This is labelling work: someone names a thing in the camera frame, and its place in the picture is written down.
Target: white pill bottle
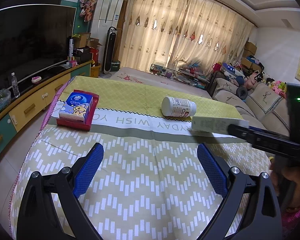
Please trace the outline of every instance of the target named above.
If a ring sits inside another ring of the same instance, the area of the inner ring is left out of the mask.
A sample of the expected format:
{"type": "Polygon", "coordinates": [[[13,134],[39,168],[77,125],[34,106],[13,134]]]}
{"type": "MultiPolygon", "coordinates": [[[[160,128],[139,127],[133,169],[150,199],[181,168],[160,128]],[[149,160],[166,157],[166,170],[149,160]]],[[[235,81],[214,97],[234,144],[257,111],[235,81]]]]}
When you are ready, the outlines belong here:
{"type": "Polygon", "coordinates": [[[161,103],[164,116],[189,117],[194,116],[196,111],[196,104],[187,99],[165,97],[161,103]]]}

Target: human hand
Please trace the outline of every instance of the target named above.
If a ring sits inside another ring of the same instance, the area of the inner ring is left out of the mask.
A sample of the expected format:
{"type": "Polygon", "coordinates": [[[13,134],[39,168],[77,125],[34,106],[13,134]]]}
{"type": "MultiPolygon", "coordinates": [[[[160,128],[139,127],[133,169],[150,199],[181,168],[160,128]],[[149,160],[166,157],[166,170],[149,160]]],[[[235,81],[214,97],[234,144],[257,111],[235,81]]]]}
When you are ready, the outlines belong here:
{"type": "MultiPolygon", "coordinates": [[[[281,193],[279,186],[278,186],[278,174],[274,172],[274,159],[272,160],[269,169],[272,171],[270,173],[270,179],[274,186],[274,190],[277,194],[277,196],[281,193]]],[[[296,189],[293,195],[293,198],[291,200],[291,203],[289,204],[290,208],[297,208],[300,206],[300,167],[285,167],[282,170],[282,175],[291,181],[294,181],[296,183],[296,189]]]]}

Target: plastic bottle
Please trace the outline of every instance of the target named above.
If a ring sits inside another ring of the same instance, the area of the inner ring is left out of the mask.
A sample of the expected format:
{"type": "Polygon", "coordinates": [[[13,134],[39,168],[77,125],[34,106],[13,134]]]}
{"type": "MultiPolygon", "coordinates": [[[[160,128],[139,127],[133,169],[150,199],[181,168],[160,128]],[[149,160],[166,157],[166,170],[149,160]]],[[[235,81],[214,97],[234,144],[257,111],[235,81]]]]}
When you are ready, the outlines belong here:
{"type": "Polygon", "coordinates": [[[14,97],[17,98],[17,97],[20,96],[17,77],[14,75],[14,72],[11,73],[11,76],[12,76],[11,83],[12,83],[12,89],[13,89],[14,97]]]}
{"type": "Polygon", "coordinates": [[[161,104],[161,112],[164,116],[189,117],[194,116],[197,105],[187,99],[165,97],[161,104]]]}

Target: television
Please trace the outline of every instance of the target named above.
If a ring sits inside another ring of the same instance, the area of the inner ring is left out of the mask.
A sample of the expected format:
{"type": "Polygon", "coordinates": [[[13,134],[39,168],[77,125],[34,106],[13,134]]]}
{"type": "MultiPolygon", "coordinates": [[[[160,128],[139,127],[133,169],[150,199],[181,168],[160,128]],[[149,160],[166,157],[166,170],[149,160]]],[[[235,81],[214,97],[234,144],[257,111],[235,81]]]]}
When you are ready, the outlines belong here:
{"type": "Polygon", "coordinates": [[[0,9],[0,89],[67,60],[76,8],[26,4],[0,9]]]}

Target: yellow drawer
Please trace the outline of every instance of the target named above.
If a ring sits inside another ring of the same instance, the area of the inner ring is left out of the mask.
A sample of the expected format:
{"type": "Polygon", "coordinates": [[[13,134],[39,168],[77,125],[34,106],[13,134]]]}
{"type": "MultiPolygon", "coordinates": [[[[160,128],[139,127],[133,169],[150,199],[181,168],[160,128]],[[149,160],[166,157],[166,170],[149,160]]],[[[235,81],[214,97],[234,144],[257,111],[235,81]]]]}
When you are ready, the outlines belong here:
{"type": "Polygon", "coordinates": [[[42,96],[45,99],[46,106],[52,102],[55,94],[64,84],[66,84],[70,80],[70,78],[71,74],[68,73],[40,89],[40,91],[42,91],[42,96]]]}
{"type": "Polygon", "coordinates": [[[42,97],[43,94],[43,89],[38,90],[9,112],[17,132],[46,107],[45,98],[42,97]]]}

